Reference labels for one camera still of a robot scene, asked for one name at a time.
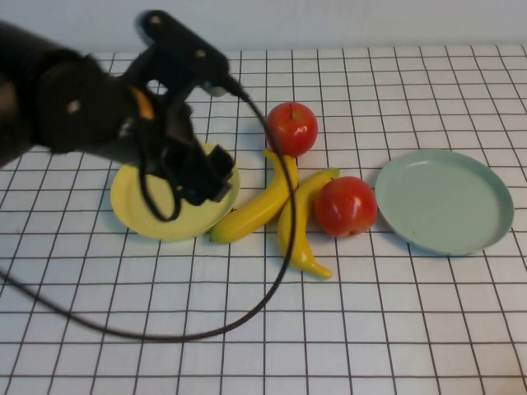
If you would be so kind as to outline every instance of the light green plate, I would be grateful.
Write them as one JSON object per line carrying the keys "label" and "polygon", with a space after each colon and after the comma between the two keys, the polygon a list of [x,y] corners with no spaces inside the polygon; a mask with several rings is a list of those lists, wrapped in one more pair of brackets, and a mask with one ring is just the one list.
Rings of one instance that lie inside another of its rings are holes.
{"label": "light green plate", "polygon": [[487,166],[451,151],[400,156],[379,173],[375,197],[394,232],[435,253],[466,255],[509,231],[514,204]]}

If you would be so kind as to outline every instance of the banana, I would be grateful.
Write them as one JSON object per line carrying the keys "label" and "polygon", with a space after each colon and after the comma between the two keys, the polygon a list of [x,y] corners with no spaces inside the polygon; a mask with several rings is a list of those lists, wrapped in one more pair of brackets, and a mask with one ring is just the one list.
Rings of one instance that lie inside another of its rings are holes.
{"label": "banana", "polygon": [[[295,191],[296,197],[296,233],[295,243],[291,255],[291,265],[298,269],[311,273],[322,278],[331,278],[333,273],[326,267],[319,265],[305,234],[307,221],[309,220],[315,199],[318,192],[332,179],[336,179],[340,174],[338,169],[321,170],[298,187]],[[287,245],[289,244],[289,234],[291,233],[291,203],[288,202],[282,210],[280,220],[278,221],[278,243],[282,254],[286,254]]]}
{"label": "banana", "polygon": [[[280,160],[270,150],[263,150],[263,154],[273,164],[273,181],[261,194],[238,210],[230,212],[213,226],[210,234],[210,240],[213,243],[232,243],[245,237],[271,221],[286,204],[290,193]],[[298,186],[298,169],[295,160],[287,155],[283,157],[287,171],[291,176],[293,188],[296,188]]]}

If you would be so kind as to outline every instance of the plate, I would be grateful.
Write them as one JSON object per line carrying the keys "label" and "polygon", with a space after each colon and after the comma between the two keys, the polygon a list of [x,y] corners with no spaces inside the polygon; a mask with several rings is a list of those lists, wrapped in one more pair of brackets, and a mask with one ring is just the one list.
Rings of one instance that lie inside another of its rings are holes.
{"label": "plate", "polygon": [[375,197],[396,234],[445,255],[495,244],[514,218],[503,181],[484,164],[452,151],[420,150],[392,160],[379,173]]}
{"label": "plate", "polygon": [[[210,152],[213,146],[204,144],[203,149]],[[150,213],[142,199],[137,168],[124,165],[115,175],[110,202],[119,220],[140,235],[169,241],[191,239],[207,232],[232,209],[240,191],[240,175],[236,167],[230,182],[231,190],[220,202],[206,201],[201,206],[192,206],[183,200],[180,216],[172,222],[161,222]],[[165,216],[172,213],[174,199],[168,183],[148,175],[147,185],[160,211]]]}

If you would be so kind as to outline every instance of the black cable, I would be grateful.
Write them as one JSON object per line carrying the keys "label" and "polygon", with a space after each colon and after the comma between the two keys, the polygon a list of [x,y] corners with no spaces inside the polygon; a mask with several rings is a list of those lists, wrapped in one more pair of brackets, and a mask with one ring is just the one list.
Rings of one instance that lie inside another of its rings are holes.
{"label": "black cable", "polygon": [[141,195],[144,202],[147,204],[150,213],[161,222],[170,222],[175,220],[180,216],[181,212],[181,196],[178,192],[178,183],[171,171],[168,171],[165,165],[165,162],[162,158],[158,158],[159,169],[163,170],[163,176],[166,179],[172,192],[172,197],[174,199],[174,210],[169,216],[163,216],[159,208],[157,208],[154,199],[152,198],[150,192],[148,191],[147,185],[147,167],[148,167],[148,154],[145,150],[145,144],[141,141],[140,132],[133,128],[133,140],[135,142],[136,148],[138,150],[139,164],[138,164],[138,178],[139,178],[139,188],[141,189]]}
{"label": "black cable", "polygon": [[286,270],[289,267],[289,262],[291,261],[291,255],[293,251],[293,245],[295,243],[295,233],[296,233],[296,200],[295,200],[295,195],[294,195],[295,189],[293,187],[291,175],[289,174],[287,170],[286,161],[284,160],[282,150],[277,144],[276,136],[274,135],[273,130],[269,127],[267,119],[262,115],[258,107],[256,107],[252,99],[250,99],[249,96],[243,91],[243,89],[241,88],[240,84],[237,81],[230,78],[228,81],[226,81],[226,85],[224,87],[230,93],[239,97],[245,103],[247,103],[249,107],[254,111],[254,114],[258,117],[259,121],[261,122],[263,126],[263,129],[265,130],[265,132],[267,133],[269,137],[269,140],[271,142],[271,147],[277,153],[278,159],[280,161],[280,166],[282,167],[283,172],[286,175],[287,186],[289,188],[289,193],[290,193],[291,233],[289,235],[289,243],[287,245],[287,251],[283,259],[283,264],[280,269],[280,272],[277,275],[276,280],[274,281],[273,285],[269,289],[268,293],[262,298],[262,300],[260,300],[260,302],[252,310],[250,310],[243,317],[237,319],[235,322],[230,323],[223,328],[214,329],[212,331],[195,333],[195,334],[190,334],[190,335],[175,335],[175,336],[147,335],[147,334],[143,334],[139,332],[129,332],[129,331],[125,331],[122,329],[108,328],[106,326],[99,325],[98,323],[93,323],[90,320],[87,320],[75,314],[72,314],[71,312],[63,309],[62,307],[58,306],[57,304],[47,299],[46,297],[38,295],[38,293],[30,290],[27,286],[22,284],[15,277],[8,275],[7,272],[0,270],[0,278],[3,278],[4,285],[7,283],[10,286],[14,286],[20,292],[29,296],[30,298],[37,301],[38,303],[43,304],[44,306],[46,306],[48,309],[51,309],[56,314],[61,315],[65,318],[68,318],[72,320],[73,322],[82,325],[83,327],[87,327],[89,329],[93,329],[97,332],[101,332],[107,335],[123,337],[127,339],[134,339],[134,340],[139,340],[143,342],[169,342],[169,343],[191,342],[191,341],[195,341],[199,339],[204,339],[206,337],[222,335],[224,333],[231,331],[232,329],[238,328],[239,326],[243,325],[244,323],[249,321],[251,318],[253,318],[271,300],[274,293],[277,291],[278,287],[282,283],[282,279],[285,276]]}

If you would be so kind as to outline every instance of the toy apple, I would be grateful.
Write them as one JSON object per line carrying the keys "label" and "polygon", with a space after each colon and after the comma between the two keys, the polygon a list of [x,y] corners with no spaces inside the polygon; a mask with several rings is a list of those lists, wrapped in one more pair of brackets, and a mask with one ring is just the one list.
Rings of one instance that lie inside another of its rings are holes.
{"label": "toy apple", "polygon": [[[319,126],[309,107],[296,102],[281,103],[268,114],[268,123],[283,154],[297,157],[315,144]],[[266,136],[268,144],[273,144]]]}
{"label": "toy apple", "polygon": [[348,237],[366,232],[377,217],[375,194],[357,177],[329,181],[315,200],[315,217],[333,237]]}

